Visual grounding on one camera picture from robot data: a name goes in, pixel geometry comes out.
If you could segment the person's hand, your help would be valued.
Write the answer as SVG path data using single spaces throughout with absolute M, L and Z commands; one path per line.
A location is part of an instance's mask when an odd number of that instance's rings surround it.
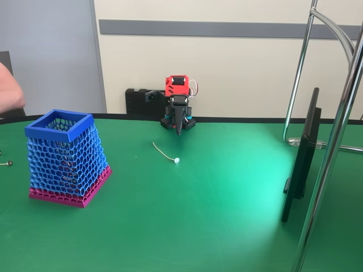
M 10 71 L 1 63 L 1 114 L 14 109 L 21 109 L 26 101 L 23 90 Z

